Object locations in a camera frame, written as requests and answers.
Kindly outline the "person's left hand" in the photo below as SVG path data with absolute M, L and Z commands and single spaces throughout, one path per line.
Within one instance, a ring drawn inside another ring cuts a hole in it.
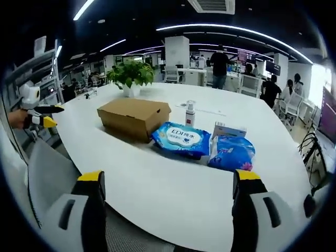
M 28 116 L 27 111 L 19 109 L 16 111 L 9 112 L 8 116 L 8 123 L 14 129 L 23 129 L 25 119 Z

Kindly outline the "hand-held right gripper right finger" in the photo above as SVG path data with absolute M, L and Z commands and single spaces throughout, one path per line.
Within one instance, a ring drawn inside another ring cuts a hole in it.
M 285 251 L 305 227 L 303 196 L 269 191 L 256 173 L 236 170 L 232 217 L 233 251 Z

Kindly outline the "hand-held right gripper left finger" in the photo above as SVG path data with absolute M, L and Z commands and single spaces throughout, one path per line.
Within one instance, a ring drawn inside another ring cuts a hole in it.
M 59 251 L 107 251 L 104 171 L 79 176 L 54 204 Z

